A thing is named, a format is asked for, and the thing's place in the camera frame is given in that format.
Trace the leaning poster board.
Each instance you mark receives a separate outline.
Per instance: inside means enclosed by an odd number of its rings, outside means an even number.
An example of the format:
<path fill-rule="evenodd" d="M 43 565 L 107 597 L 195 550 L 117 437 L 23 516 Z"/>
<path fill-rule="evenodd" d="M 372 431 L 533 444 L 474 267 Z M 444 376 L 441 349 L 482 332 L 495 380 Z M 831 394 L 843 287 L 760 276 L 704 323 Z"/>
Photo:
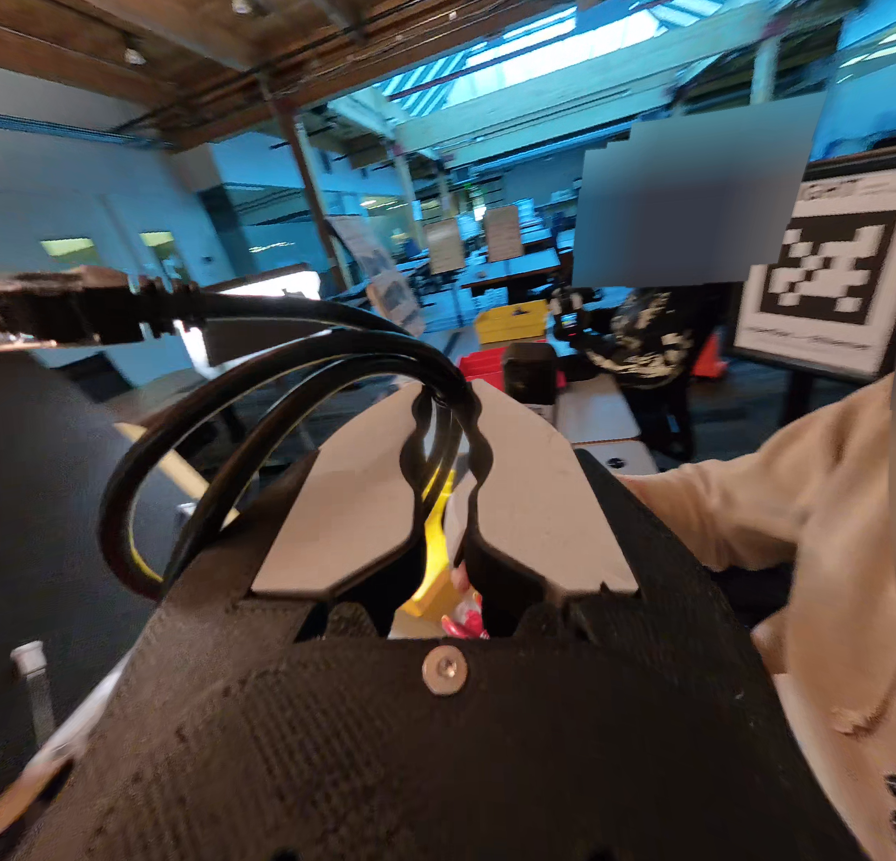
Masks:
<path fill-rule="evenodd" d="M 372 307 L 412 337 L 420 338 L 426 323 L 417 297 L 368 219 L 360 215 L 340 215 L 328 217 L 328 222 L 334 236 L 363 273 L 364 290 Z"/>

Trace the red ribbed crate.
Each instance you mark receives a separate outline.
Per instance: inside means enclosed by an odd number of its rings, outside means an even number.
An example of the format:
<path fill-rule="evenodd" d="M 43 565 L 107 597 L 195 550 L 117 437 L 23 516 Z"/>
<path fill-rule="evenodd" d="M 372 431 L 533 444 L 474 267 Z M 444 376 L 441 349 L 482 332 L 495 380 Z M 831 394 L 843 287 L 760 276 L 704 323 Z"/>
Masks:
<path fill-rule="evenodd" d="M 466 381 L 483 381 L 504 392 L 503 359 L 505 351 L 505 346 L 480 349 L 461 357 L 456 366 Z"/>

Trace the black wood-edged board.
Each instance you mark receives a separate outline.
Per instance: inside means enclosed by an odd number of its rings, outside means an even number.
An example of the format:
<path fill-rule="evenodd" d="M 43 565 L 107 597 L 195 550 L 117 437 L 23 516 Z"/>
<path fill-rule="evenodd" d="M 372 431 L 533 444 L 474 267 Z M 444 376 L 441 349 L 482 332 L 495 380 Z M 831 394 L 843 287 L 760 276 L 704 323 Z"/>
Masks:
<path fill-rule="evenodd" d="M 131 442 L 105 407 L 27 353 L 2 354 L 2 849 L 80 765 L 152 602 L 98 546 L 106 481 Z M 56 731 L 38 748 L 10 652 L 41 641 Z"/>

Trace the checkered marker sign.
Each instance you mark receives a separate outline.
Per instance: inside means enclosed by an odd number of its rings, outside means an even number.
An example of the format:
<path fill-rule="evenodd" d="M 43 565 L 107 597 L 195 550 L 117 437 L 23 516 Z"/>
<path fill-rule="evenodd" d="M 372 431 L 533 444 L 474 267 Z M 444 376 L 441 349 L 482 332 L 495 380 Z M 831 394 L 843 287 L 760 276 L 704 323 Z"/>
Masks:
<path fill-rule="evenodd" d="M 894 146 L 808 165 L 777 256 L 751 268 L 727 353 L 868 383 L 893 369 Z"/>

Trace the pale standing board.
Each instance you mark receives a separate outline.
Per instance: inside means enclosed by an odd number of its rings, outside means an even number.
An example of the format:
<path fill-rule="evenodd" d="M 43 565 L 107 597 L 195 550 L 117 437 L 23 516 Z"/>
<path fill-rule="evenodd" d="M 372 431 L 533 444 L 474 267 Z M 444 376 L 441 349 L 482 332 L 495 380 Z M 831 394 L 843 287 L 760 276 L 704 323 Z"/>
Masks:
<path fill-rule="evenodd" d="M 481 223 L 488 263 L 512 261 L 524 255 L 520 211 L 516 204 L 487 207 Z"/>
<path fill-rule="evenodd" d="M 457 217 L 424 226 L 431 275 L 456 273 L 466 267 L 466 251 Z"/>

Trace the yellow plastic bin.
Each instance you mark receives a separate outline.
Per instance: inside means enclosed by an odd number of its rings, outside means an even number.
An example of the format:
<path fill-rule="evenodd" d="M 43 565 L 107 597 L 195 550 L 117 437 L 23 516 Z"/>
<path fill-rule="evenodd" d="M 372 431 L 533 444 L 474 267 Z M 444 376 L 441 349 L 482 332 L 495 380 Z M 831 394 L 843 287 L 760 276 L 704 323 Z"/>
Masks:
<path fill-rule="evenodd" d="M 434 639 L 442 637 L 442 617 L 450 613 L 460 596 L 451 581 L 450 561 L 443 530 L 443 514 L 454 488 L 454 472 L 448 475 L 442 492 L 425 522 L 426 567 L 423 580 L 412 597 L 395 613 L 392 639 Z"/>

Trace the studio softbox light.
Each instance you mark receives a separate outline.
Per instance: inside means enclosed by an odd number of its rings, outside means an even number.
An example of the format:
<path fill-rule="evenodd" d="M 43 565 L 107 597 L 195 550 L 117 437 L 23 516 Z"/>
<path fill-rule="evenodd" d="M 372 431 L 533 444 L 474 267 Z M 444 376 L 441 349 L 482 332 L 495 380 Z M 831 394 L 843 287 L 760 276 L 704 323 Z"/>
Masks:
<path fill-rule="evenodd" d="M 299 263 L 257 276 L 210 285 L 206 291 L 234 297 L 301 296 L 319 300 L 321 276 L 308 264 Z M 302 325 L 296 320 L 256 318 L 214 320 L 203 329 L 185 329 L 181 326 L 178 330 L 196 371 L 206 378 L 214 378 L 250 355 L 305 338 L 320 328 Z"/>

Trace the white-tipped metal pin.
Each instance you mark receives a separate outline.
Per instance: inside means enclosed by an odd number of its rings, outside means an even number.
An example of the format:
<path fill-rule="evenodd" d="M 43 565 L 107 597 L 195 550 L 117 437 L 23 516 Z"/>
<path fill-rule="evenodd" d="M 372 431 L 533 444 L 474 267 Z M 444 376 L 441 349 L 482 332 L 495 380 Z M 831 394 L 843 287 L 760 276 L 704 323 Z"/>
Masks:
<path fill-rule="evenodd" d="M 38 748 L 56 731 L 49 663 L 41 641 L 27 642 L 10 652 L 16 673 L 25 682 L 33 733 Z"/>

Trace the person's right forearm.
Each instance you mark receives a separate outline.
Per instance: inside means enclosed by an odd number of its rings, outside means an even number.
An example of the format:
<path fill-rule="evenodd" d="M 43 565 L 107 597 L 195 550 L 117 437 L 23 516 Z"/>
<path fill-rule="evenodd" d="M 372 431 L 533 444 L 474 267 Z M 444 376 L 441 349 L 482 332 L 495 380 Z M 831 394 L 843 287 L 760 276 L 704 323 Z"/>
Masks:
<path fill-rule="evenodd" d="M 756 452 L 618 480 L 714 572 L 786 559 L 882 572 L 894 562 L 892 383 L 888 375 L 797 419 Z"/>

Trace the orange traffic cone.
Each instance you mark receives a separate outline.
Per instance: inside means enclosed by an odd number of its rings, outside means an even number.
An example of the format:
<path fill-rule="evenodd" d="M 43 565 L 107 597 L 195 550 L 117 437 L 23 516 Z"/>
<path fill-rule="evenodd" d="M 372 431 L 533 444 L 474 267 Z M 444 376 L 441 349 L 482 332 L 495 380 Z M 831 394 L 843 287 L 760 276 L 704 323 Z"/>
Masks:
<path fill-rule="evenodd" d="M 707 382 L 723 380 L 728 374 L 728 360 L 722 351 L 721 330 L 714 329 L 693 364 L 692 377 Z"/>

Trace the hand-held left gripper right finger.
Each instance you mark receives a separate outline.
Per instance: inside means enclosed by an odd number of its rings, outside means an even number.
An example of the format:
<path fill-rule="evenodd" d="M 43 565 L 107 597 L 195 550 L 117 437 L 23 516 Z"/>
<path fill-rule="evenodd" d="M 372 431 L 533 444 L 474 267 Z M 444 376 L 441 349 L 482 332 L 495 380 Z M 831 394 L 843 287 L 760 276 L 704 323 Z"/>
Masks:
<path fill-rule="evenodd" d="M 463 560 L 485 604 L 636 595 L 637 580 L 569 441 L 487 382 L 468 388 L 463 428 L 474 486 Z"/>

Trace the yellow storage crate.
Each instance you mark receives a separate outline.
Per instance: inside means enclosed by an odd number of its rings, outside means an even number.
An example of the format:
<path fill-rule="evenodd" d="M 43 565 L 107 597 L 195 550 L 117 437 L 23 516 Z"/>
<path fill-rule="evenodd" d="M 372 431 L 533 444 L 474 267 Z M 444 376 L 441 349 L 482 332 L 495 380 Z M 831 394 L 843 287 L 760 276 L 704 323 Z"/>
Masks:
<path fill-rule="evenodd" d="M 544 300 L 484 310 L 474 323 L 478 342 L 482 346 L 503 346 L 519 340 L 543 339 L 549 313 L 549 303 Z"/>

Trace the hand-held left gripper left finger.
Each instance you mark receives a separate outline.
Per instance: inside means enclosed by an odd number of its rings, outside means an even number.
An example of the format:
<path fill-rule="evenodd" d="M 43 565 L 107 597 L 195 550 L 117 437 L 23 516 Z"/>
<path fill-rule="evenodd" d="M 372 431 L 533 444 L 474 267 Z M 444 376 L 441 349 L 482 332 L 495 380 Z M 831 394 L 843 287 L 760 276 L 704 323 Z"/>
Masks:
<path fill-rule="evenodd" d="M 429 394 L 409 383 L 325 441 L 252 582 L 263 598 L 404 604 L 426 567 Z"/>

